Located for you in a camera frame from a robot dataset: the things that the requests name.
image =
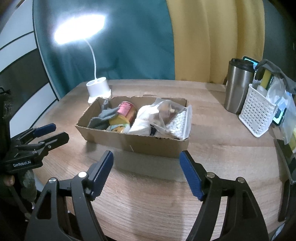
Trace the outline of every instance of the cardboard box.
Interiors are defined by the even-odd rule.
[[[164,98],[170,99],[185,107],[188,106],[188,101],[181,98]],[[129,101],[135,105],[137,110],[144,105],[153,104],[156,97],[150,96],[116,96],[110,100],[110,107],[117,107],[122,101]],[[119,148],[126,151],[144,153],[155,156],[165,156],[178,158],[183,150],[187,150],[189,139],[183,141],[153,136],[140,136],[134,134],[124,134],[106,130],[97,130],[87,128],[90,119],[98,116],[101,113],[101,106],[104,102],[103,98],[96,99],[80,117],[76,128],[79,130],[83,138],[90,142],[95,142],[101,145]]]

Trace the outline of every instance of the yellow sponge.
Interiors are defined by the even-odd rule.
[[[292,152],[295,153],[296,152],[296,128],[294,128],[294,131],[292,133],[289,146],[291,147]]]
[[[266,89],[268,82],[270,80],[271,72],[268,69],[265,69],[264,75],[262,77],[261,86]]]

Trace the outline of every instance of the plastic bag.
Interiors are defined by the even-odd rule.
[[[192,106],[189,105],[186,110],[183,110],[181,113],[178,113],[175,118],[173,118],[169,124],[165,127],[169,131],[168,135],[164,135],[156,132],[155,136],[157,137],[177,137],[180,140],[185,140],[189,137],[191,129],[191,120],[192,120]]]
[[[157,98],[150,106],[149,123],[155,127],[161,134],[170,134],[166,125],[178,114],[185,110],[186,107],[175,103],[171,100]]]
[[[257,89],[257,87],[261,84],[261,80],[256,80],[255,78],[253,79],[253,82],[252,82],[252,88],[253,89]]]
[[[266,99],[277,106],[280,106],[283,102],[288,103],[286,86],[282,79],[273,77]]]
[[[294,128],[296,126],[296,107],[291,95],[287,95],[288,105],[284,120],[280,125],[281,134],[284,138],[285,145],[291,140]]]

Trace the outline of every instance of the desk lamp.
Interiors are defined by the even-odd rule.
[[[104,27],[105,17],[98,14],[87,14],[75,18],[70,18],[62,23],[54,33],[55,41],[62,45],[76,40],[83,39],[89,48],[94,59],[94,80],[89,81],[86,86],[89,91],[91,104],[97,97],[110,98],[111,90],[105,77],[96,77],[96,58],[93,48],[87,38],[98,33]]]

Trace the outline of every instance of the gray glove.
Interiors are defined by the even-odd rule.
[[[37,189],[33,170],[18,173],[18,178],[22,186],[20,190],[22,198],[28,200],[29,202],[34,202],[37,196]]]
[[[119,107],[114,109],[110,109],[109,100],[105,100],[102,105],[102,112],[97,116],[91,118],[87,128],[98,129],[98,130],[106,130],[108,128],[109,120],[118,115]]]
[[[260,63],[255,67],[255,70],[258,70],[259,68],[265,68],[268,69],[272,74],[279,79],[283,79],[286,90],[290,92],[291,94],[296,94],[296,82],[291,80],[288,76],[284,74],[284,72],[276,66],[273,62],[263,59],[260,61]]]

